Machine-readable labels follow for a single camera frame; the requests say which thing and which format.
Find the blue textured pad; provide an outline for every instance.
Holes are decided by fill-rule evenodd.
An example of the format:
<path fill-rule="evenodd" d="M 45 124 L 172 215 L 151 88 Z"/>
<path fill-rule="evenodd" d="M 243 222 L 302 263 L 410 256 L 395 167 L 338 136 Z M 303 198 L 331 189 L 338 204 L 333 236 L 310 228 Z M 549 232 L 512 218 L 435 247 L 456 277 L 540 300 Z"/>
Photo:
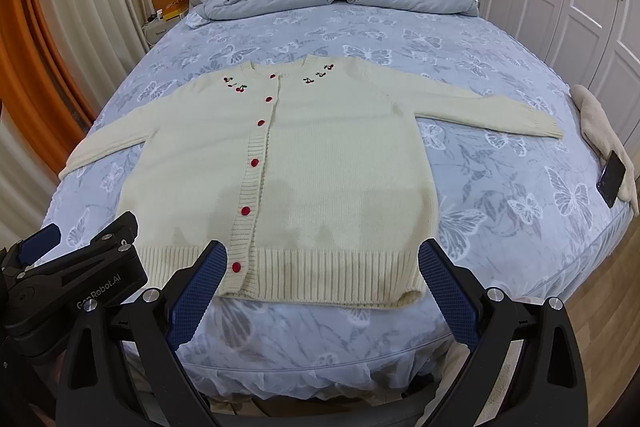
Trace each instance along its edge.
<path fill-rule="evenodd" d="M 425 241 L 418 250 L 418 266 L 455 340 L 473 352 L 480 341 L 478 312 L 449 267 Z"/>
<path fill-rule="evenodd" d="M 206 257 L 170 311 L 166 341 L 174 351 L 193 337 L 213 294 L 226 271 L 226 248 L 222 243 L 209 245 Z"/>
<path fill-rule="evenodd" d="M 60 244 L 60 229 L 51 223 L 48 227 L 34 233 L 20 244 L 18 261 L 23 266 L 31 266 L 44 254 Z"/>

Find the mattress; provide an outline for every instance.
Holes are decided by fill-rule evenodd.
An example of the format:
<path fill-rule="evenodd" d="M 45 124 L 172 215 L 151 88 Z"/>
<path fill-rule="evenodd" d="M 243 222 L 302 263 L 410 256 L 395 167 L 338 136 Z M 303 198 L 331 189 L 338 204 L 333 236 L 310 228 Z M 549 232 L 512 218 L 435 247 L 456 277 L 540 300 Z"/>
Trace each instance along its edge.
<path fill-rule="evenodd" d="M 512 298 L 566 299 L 622 238 L 631 209 L 620 200 L 608 208 L 596 191 L 600 165 L 580 137 L 568 87 L 481 18 L 336 3 L 197 30 L 181 22 L 128 76 L 92 132 L 203 73 L 306 54 L 361 57 L 503 94 L 558 119 L 562 140 L 416 121 L 438 192 L 438 241 L 482 285 Z M 65 178 L 44 221 L 56 223 L 63 239 L 45 261 L 88 244 L 116 217 L 122 183 L 142 148 Z M 329 398 L 404 389 L 450 341 L 430 293 L 390 311 L 214 298 L 177 355 L 196 387 L 215 398 Z"/>

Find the black phone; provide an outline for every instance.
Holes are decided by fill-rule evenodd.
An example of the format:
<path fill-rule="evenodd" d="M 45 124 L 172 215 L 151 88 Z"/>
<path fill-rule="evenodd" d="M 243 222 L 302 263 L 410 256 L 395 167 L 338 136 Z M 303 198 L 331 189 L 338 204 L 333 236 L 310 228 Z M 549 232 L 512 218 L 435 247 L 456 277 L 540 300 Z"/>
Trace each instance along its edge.
<path fill-rule="evenodd" d="M 625 177 L 625 172 L 625 165 L 620 161 L 616 152 L 611 151 L 607 164 L 602 171 L 602 176 L 600 176 L 598 183 L 596 183 L 598 192 L 604 198 L 609 208 L 616 202 L 620 185 L 622 185 L 622 180 Z"/>

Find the butterfly pattern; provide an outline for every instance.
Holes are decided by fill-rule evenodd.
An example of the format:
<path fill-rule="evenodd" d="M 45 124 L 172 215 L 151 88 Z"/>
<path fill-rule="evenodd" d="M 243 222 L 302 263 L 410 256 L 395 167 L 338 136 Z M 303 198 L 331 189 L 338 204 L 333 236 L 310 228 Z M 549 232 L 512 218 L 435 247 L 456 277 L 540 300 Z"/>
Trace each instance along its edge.
<path fill-rule="evenodd" d="M 361 50 L 355 46 L 345 44 L 342 47 L 345 57 L 358 57 L 364 60 L 370 60 L 380 66 L 388 66 L 391 64 L 391 50 Z"/>
<path fill-rule="evenodd" d="M 507 200 L 507 203 L 525 225 L 531 225 L 534 219 L 542 219 L 542 207 L 531 192 L 524 200 Z"/>
<path fill-rule="evenodd" d="M 562 140 L 511 134 L 504 140 L 500 133 L 488 139 L 484 129 L 416 120 L 418 146 L 438 192 L 436 238 L 455 263 L 487 282 L 504 282 L 495 284 L 505 289 L 546 298 L 562 293 L 578 277 L 566 267 L 589 266 L 606 257 L 630 214 L 621 202 L 609 209 L 593 192 L 601 167 L 580 137 L 579 113 L 567 99 L 568 87 L 553 71 L 481 18 L 348 8 L 337 2 L 214 22 L 199 30 L 181 23 L 131 71 L 90 132 L 211 71 L 219 72 L 212 78 L 220 85 L 237 82 L 227 90 L 240 96 L 235 89 L 242 80 L 222 78 L 228 78 L 226 68 L 244 60 L 277 64 L 306 54 L 325 57 L 305 73 L 316 80 L 308 87 L 314 89 L 322 82 L 316 71 L 326 71 L 324 79 L 331 75 L 324 66 L 331 65 L 332 57 L 360 57 L 481 96 L 495 93 L 542 110 L 546 106 L 564 131 Z M 526 154 L 518 155 L 522 150 Z M 46 259 L 87 244 L 117 217 L 123 183 L 142 152 L 142 145 L 116 152 L 63 180 L 44 220 L 44 225 L 60 227 L 62 241 Z M 562 178 L 555 181 L 557 188 L 545 167 Z M 562 216 L 561 210 L 568 214 Z M 580 263 L 572 264 L 578 257 Z M 398 368 L 430 363 L 448 335 L 429 298 L 390 314 L 216 297 L 193 339 L 177 354 L 198 387 L 222 400 L 247 389 L 264 397 L 303 393 L 325 399 L 344 386 L 382 392 L 387 384 L 406 388 L 411 374 Z M 382 366 L 389 368 L 383 375 Z M 319 384 L 310 383 L 310 371 L 321 375 L 315 380 Z"/>
<path fill-rule="evenodd" d="M 508 144 L 509 147 L 511 147 L 511 150 L 513 150 L 513 152 L 516 153 L 517 156 L 524 158 L 524 156 L 527 155 L 527 147 L 524 144 L 524 139 L 522 138 L 522 136 L 514 138 L 513 136 L 510 137 L 508 134 L 503 132 L 497 133 L 493 131 L 487 131 L 486 133 L 484 133 L 484 137 L 486 138 L 487 142 L 496 149 L 502 149 L 505 145 Z"/>
<path fill-rule="evenodd" d="M 545 167 L 546 173 L 549 175 L 549 182 L 554 188 L 554 200 L 556 207 L 561 216 L 569 216 L 571 214 L 581 214 L 587 223 L 587 229 L 591 230 L 593 225 L 593 215 L 589 208 L 589 192 L 587 185 L 578 183 L 574 188 L 569 188 L 560 174 L 551 167 Z"/>

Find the cardigan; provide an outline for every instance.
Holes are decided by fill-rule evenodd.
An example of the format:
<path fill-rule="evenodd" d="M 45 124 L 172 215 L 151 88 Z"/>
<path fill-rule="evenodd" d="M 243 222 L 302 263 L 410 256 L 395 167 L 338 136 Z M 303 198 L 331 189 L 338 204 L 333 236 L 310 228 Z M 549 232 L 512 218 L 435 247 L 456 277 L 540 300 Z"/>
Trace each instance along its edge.
<path fill-rule="evenodd" d="M 307 55 L 203 74 L 86 137 L 60 177 L 145 143 L 117 213 L 138 220 L 149 285 L 215 239 L 228 258 L 218 296 L 398 307 L 426 291 L 417 250 L 438 226 L 416 116 L 562 137 L 504 96 Z"/>

